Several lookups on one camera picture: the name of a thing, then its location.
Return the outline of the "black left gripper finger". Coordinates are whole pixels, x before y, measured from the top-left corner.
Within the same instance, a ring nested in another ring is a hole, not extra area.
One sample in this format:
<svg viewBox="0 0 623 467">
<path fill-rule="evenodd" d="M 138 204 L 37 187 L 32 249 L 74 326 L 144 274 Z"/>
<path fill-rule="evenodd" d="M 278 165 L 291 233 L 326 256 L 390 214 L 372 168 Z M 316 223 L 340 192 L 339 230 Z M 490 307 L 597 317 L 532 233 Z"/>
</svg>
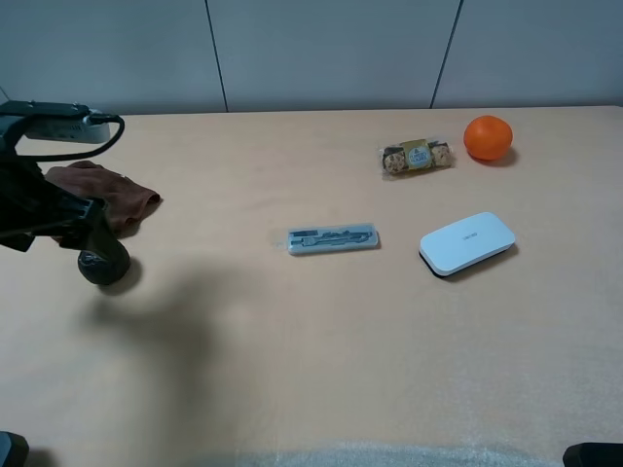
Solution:
<svg viewBox="0 0 623 467">
<path fill-rule="evenodd" d="M 80 262 L 85 265 L 126 266 L 128 251 L 116 238 L 105 215 L 94 222 L 92 232 L 81 248 Z"/>
</svg>

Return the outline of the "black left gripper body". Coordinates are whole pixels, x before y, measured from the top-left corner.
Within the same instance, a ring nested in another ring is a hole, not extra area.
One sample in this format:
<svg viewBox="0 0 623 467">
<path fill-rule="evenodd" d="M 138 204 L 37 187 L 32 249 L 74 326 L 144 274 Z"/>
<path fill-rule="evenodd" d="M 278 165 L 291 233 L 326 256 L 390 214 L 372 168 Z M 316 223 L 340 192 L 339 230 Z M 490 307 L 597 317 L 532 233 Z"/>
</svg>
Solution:
<svg viewBox="0 0 623 467">
<path fill-rule="evenodd" d="M 25 252 L 37 236 L 80 250 L 103 212 L 103 202 L 77 197 L 46 180 L 41 162 L 85 159 L 88 153 L 20 155 L 16 146 L 30 118 L 1 117 L 1 244 Z"/>
</svg>

